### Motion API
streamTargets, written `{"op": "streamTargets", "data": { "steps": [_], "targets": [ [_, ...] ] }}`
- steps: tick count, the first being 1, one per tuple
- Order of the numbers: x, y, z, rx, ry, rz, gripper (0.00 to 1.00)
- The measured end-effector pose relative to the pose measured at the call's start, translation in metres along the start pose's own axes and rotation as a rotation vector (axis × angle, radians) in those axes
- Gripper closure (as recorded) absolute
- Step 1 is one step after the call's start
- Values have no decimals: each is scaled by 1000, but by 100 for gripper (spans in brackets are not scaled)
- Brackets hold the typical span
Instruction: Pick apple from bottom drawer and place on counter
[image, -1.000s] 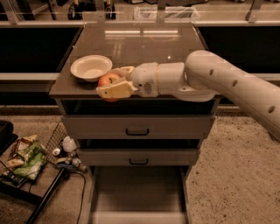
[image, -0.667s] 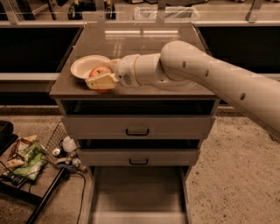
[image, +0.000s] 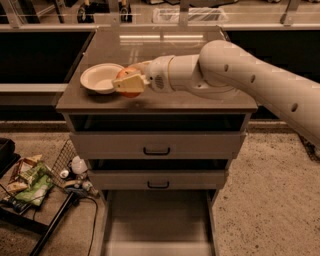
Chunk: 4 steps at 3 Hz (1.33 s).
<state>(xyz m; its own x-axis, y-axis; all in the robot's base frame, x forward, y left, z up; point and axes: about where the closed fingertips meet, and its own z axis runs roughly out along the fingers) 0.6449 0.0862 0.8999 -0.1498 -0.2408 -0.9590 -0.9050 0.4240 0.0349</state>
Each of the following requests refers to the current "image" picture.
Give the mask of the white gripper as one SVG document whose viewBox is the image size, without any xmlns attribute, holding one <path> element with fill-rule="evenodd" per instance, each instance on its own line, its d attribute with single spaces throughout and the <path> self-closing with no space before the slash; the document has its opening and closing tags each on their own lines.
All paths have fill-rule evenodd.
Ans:
<svg viewBox="0 0 320 256">
<path fill-rule="evenodd" d="M 173 55 L 158 57 L 152 61 L 143 61 L 129 65 L 129 68 L 138 70 L 141 74 L 129 74 L 114 79 L 112 84 L 117 92 L 142 93 L 150 84 L 152 90 L 158 93 L 173 91 L 169 80 L 169 65 Z"/>
</svg>

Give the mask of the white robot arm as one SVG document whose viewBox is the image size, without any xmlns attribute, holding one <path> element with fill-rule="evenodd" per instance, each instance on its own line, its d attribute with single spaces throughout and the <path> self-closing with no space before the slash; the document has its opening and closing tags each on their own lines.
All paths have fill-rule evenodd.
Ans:
<svg viewBox="0 0 320 256">
<path fill-rule="evenodd" d="M 241 90 L 320 146 L 319 84 L 268 64 L 228 41 L 211 41 L 195 55 L 161 56 L 132 64 L 112 85 L 121 93 L 151 88 L 209 99 L 233 97 Z"/>
</svg>

